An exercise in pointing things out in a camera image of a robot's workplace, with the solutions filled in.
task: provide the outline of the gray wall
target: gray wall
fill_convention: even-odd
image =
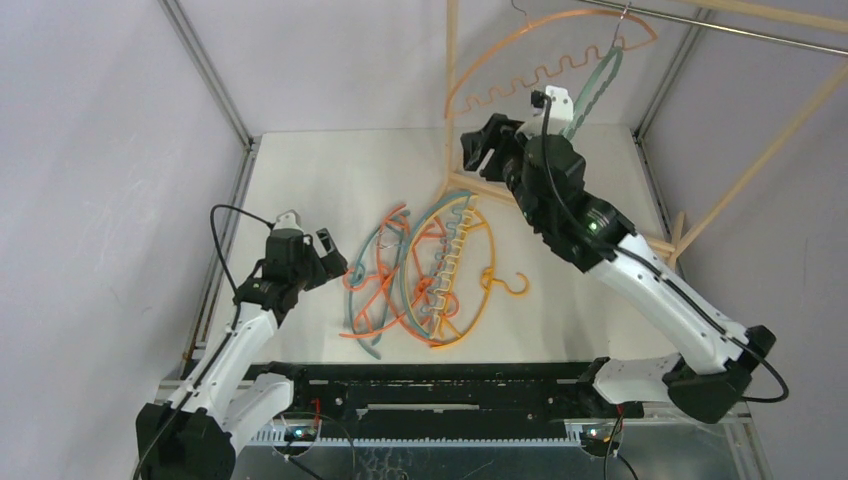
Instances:
[[[127,478],[241,148],[152,0],[0,16],[0,477]]]
[[[772,1],[848,18],[844,0]],[[719,22],[845,46],[730,15]],[[647,149],[672,212],[703,216],[840,62],[708,33],[683,71]],[[770,356],[792,389],[754,416],[778,479],[841,478],[848,423],[848,86],[844,85],[683,257],[689,281],[745,325],[778,337]],[[776,385],[762,369],[753,392]]]

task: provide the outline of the white table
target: white table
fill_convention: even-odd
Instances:
[[[352,261],[392,207],[406,202],[414,223],[429,206],[442,179],[442,138],[441,129],[265,134],[244,208],[268,219],[294,208],[306,231],[328,228]],[[641,232],[662,237],[627,129],[587,125],[577,136],[575,149],[587,160],[587,190],[610,201]],[[524,273],[532,284],[530,293],[512,298],[496,288],[478,327],[453,348],[433,351],[401,328],[392,329],[377,347],[382,362],[549,362],[604,355],[633,359],[673,351],[624,299],[555,257],[541,237],[533,235],[518,209],[487,200],[479,201],[478,208],[494,229],[497,276],[509,281],[514,272]],[[258,222],[239,222],[229,260],[237,283],[263,255],[267,233]],[[466,252],[456,291],[464,310],[471,311],[481,295],[479,275],[487,266],[488,250],[466,248]],[[256,362],[375,362],[355,340],[338,335],[343,330],[345,297],[341,281],[301,294]],[[222,286],[210,336],[232,319],[231,298],[229,287]]]

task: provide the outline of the robotic arm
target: robotic arm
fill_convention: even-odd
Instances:
[[[282,325],[303,290],[344,274],[347,261],[326,229],[303,233],[297,213],[286,212],[265,243],[265,258],[236,290],[236,315],[164,405],[148,403],[136,418],[136,478],[228,479],[236,457],[269,418],[292,403],[292,382],[266,373],[233,401],[256,352]],[[261,277],[255,277],[262,269]]]
[[[546,104],[548,116],[545,97],[536,92],[533,103]],[[670,402],[697,420],[717,422],[742,399],[774,335],[732,321],[661,262],[621,212],[584,190],[586,160],[565,137],[546,135],[542,123],[539,131],[493,115],[483,129],[461,136],[464,169],[505,182],[554,254],[627,298],[680,352],[638,361],[599,358],[583,380],[613,404]]]

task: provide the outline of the wooden frame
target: wooden frame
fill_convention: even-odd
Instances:
[[[810,15],[791,10],[778,9],[737,0],[672,0],[681,3],[697,5],[703,8],[724,10],[743,15],[764,18],[783,23],[803,25],[819,30],[848,33],[848,21]],[[451,92],[455,86],[456,78],[456,38],[457,24],[459,20],[459,0],[446,0],[447,2],[447,37],[445,42],[445,71],[446,71],[446,94]],[[680,255],[703,233],[715,218],[733,201],[748,183],[774,158],[783,148],[786,142],[795,135],[806,121],[821,107],[827,99],[839,89],[848,78],[848,62],[836,70],[810,97],[807,103],[792,117],[791,121],[775,137],[772,143],[760,154],[759,157],[739,176],[737,181],[725,192],[713,208],[704,218],[699,220],[695,226],[685,234],[685,215],[679,212],[672,226],[671,242],[646,237],[654,251],[666,259],[668,264],[674,268]],[[454,162],[454,119],[447,115],[445,121],[445,180],[439,189],[438,197],[443,196],[451,189],[465,189],[473,191],[482,196],[497,200],[510,205],[515,205],[512,194],[505,188],[488,184],[476,178],[467,177],[460,173],[459,165]]]

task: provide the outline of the black cable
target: black cable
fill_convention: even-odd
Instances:
[[[286,457],[286,461],[287,461],[287,462],[289,462],[289,463],[291,463],[291,464],[292,464],[292,465],[294,465],[295,467],[297,467],[297,468],[299,468],[299,469],[303,470],[303,472],[304,472],[304,473],[308,474],[309,476],[311,476],[311,477],[312,477],[312,478],[314,478],[315,480],[324,480],[323,478],[321,478],[321,475],[318,475],[317,473],[313,472],[313,471],[312,471],[309,467],[307,467],[306,465],[304,465],[304,464],[302,464],[302,463],[298,462],[296,458],[294,458],[294,457],[292,457],[292,456],[288,456],[288,457]]]
[[[624,423],[624,413],[626,410],[627,407],[622,407],[621,414],[618,415],[618,418],[615,420],[615,424],[612,426],[612,433],[610,434],[610,440],[607,444],[607,453],[604,454],[604,480],[607,480],[607,465],[609,463],[609,457],[612,455],[612,444],[615,443],[615,436],[621,431],[620,427]]]
[[[551,117],[551,103],[552,102],[551,102],[550,96],[548,96],[544,93],[542,95],[545,99],[545,112],[544,112],[544,116],[542,117],[542,133],[541,133],[541,137],[542,137],[542,152],[541,152],[542,153],[542,163],[544,164],[545,171],[547,172],[548,183],[550,183],[551,190],[553,190],[554,196],[556,197],[557,201],[559,202],[560,207],[562,207],[562,211],[565,214],[566,220],[568,220],[572,224],[572,226],[575,228],[575,230],[577,232],[580,232],[582,230],[582,226],[580,225],[580,222],[577,221],[577,218],[574,216],[574,214],[571,212],[571,209],[568,208],[568,205],[566,205],[565,200],[563,200],[562,196],[559,194],[559,189],[557,189],[557,187],[556,187],[556,182],[554,180],[553,171],[551,170],[551,165],[548,162],[548,155],[547,155],[547,148],[546,147],[547,147],[547,143],[548,143],[547,142],[547,140],[548,140],[548,138],[547,138],[548,137],[548,123],[549,123],[550,117]],[[650,271],[658,279],[661,279],[662,282],[665,283],[666,285],[668,285],[668,287],[671,288],[672,291],[674,291],[684,302],[686,302],[690,307],[692,307],[692,309],[695,310],[695,312],[697,312],[698,315],[700,315],[701,318],[708,325],[710,325],[712,328],[714,328],[719,333],[719,335],[722,336],[723,339],[730,340],[734,345],[741,348],[743,351],[747,352],[752,358],[754,358],[754,360],[758,361],[763,366],[763,368],[765,368],[769,372],[769,374],[771,374],[771,376],[774,377],[774,379],[775,379],[775,381],[777,381],[778,385],[780,385],[781,393],[780,393],[780,395],[778,395],[776,397],[766,397],[766,398],[742,397],[742,400],[744,400],[746,402],[752,402],[752,403],[778,403],[778,402],[782,402],[782,401],[786,400],[787,398],[789,398],[789,385],[786,384],[786,381],[783,379],[783,376],[780,375],[780,373],[777,371],[777,369],[774,368],[774,366],[772,366],[772,364],[769,363],[765,359],[765,357],[763,357],[759,353],[755,352],[750,346],[740,342],[738,339],[733,338],[733,337],[727,337],[727,329],[726,328],[724,328],[718,322],[713,320],[712,316],[710,316],[707,312],[705,312],[704,309],[702,309],[701,306],[698,305],[698,303],[695,302],[692,299],[692,297],[690,297],[688,294],[686,294],[686,292],[684,292],[683,289],[681,289],[679,285],[677,285],[676,283],[674,283],[673,281],[671,281],[670,279],[665,277],[665,275],[663,275],[662,272],[658,268],[656,268],[653,264],[651,264],[651,262],[649,262],[645,258],[642,258],[640,255],[637,255],[636,253],[631,252],[630,250],[628,250],[626,248],[604,242],[604,241],[598,239],[597,237],[592,237],[592,236],[589,236],[589,235],[581,235],[581,239],[583,241],[585,241],[586,243],[593,245],[595,248],[598,248],[600,250],[608,250],[608,251],[615,251],[615,252],[621,253],[622,255],[625,255],[625,256],[633,259],[634,261],[638,262],[643,267],[648,269],[648,271]]]
[[[628,462],[627,459],[624,458],[624,455],[619,453],[616,455],[616,458],[621,460],[621,463],[623,463],[624,466],[627,467],[628,470],[630,470],[630,474],[633,475],[633,480],[639,480],[639,475],[636,475],[636,470],[633,470],[633,465],[630,465],[630,462]]]
[[[209,211],[209,225],[212,228],[212,241],[215,243],[215,253],[218,256],[218,261],[221,262],[221,268],[224,270],[224,275],[227,277],[227,283],[230,284],[230,287],[233,289],[233,292],[235,292],[236,289],[237,289],[236,282],[235,282],[235,280],[233,280],[233,275],[232,275],[232,273],[230,273],[229,267],[227,267],[227,261],[226,261],[226,259],[224,259],[224,252],[221,249],[221,241],[218,239],[218,229],[215,226],[215,211],[218,210],[219,208],[224,208],[224,209],[227,209],[227,210],[233,210],[233,211],[238,212],[242,215],[250,217],[254,220],[258,220],[258,221],[264,223],[271,230],[274,229],[274,224],[263,219],[262,217],[254,215],[250,212],[242,210],[241,208],[238,208],[238,207],[234,207],[232,205],[218,204],[218,205],[213,206],[212,209]],[[261,267],[261,266],[262,266],[261,261],[257,262],[257,264],[256,264],[255,268],[253,269],[253,272],[250,274],[250,276],[253,276],[256,273],[256,271],[259,269],[259,267]],[[238,318],[239,318],[240,314],[241,314],[241,304],[236,303],[236,314],[233,317],[233,321],[230,324],[230,330],[235,330],[236,325],[238,325]],[[221,352],[224,351],[224,347],[227,346],[227,343],[230,341],[231,337],[232,337],[232,332],[227,332],[227,334],[224,336],[224,339],[221,341],[221,344],[218,345],[218,348],[215,349],[215,353],[212,354],[212,358],[209,360],[209,362],[206,364],[206,366],[203,368],[203,370],[200,371],[200,374],[197,375],[197,379],[192,384],[192,387],[195,390],[198,387],[200,387],[201,381],[203,381],[203,378],[205,378],[206,374],[209,373],[209,369],[212,368],[212,365],[215,364],[215,361],[218,359],[218,357],[221,356]],[[185,406],[185,404],[188,403],[189,399],[191,399],[191,392],[186,392],[185,396],[180,401],[180,403],[177,404],[177,407],[174,409],[174,411],[171,413],[171,415],[168,417],[168,419],[165,420],[164,423],[162,423],[162,425],[159,427],[158,430],[156,430],[156,433],[153,435],[153,438],[150,439],[150,442],[148,442],[147,446],[144,448],[144,451],[138,457],[138,465],[136,465],[135,470],[133,472],[133,476],[132,476],[133,480],[138,480],[141,477],[141,470],[142,470],[142,465],[144,465],[144,461],[147,460],[147,457],[150,455],[150,452],[153,451],[153,447],[156,446],[156,442],[159,441],[159,438],[162,437],[162,434],[165,433],[165,430],[167,430],[167,428],[171,425],[171,423],[173,423],[174,419],[177,418],[177,415],[179,414],[180,410],[182,410],[182,408]]]
[[[226,261],[226,259],[224,259],[224,252],[221,249],[221,241],[218,239],[218,228],[215,226],[215,211],[218,210],[219,208],[232,210],[232,211],[238,212],[238,213],[240,213],[240,214],[242,214],[246,217],[250,217],[254,220],[260,221],[260,222],[264,223],[271,230],[274,229],[274,224],[265,220],[264,218],[262,218],[258,215],[254,215],[250,212],[244,211],[244,210],[242,210],[238,207],[234,207],[232,205],[225,205],[225,204],[219,203],[218,205],[215,205],[214,207],[212,207],[212,210],[209,211],[209,226],[212,228],[212,241],[215,242],[215,253],[218,255],[218,261],[221,262],[221,268],[224,269],[224,276],[227,277],[227,283],[230,284],[230,288],[232,288],[233,292],[235,292],[236,288],[238,288],[238,287],[236,286],[236,281],[233,280],[233,274],[230,273],[230,268],[227,267],[227,261]]]
[[[351,467],[351,470],[350,470],[350,478],[351,478],[351,480],[353,480],[353,477],[356,475],[356,445],[354,445],[354,443],[353,443],[353,437],[350,435],[350,432],[348,432],[347,429],[344,428],[344,425],[342,425],[341,422],[339,422],[338,420],[336,420],[333,417],[329,417],[329,416],[324,415],[322,413],[316,413],[316,412],[281,412],[280,414],[283,415],[283,418],[286,418],[287,416],[290,416],[290,415],[303,415],[303,416],[307,416],[307,417],[318,417],[322,420],[329,420],[330,422],[332,422],[336,426],[338,426],[340,429],[342,429],[342,432],[344,432],[345,437],[347,438],[347,441],[350,444],[350,455],[351,455],[351,459],[353,460],[353,466]]]

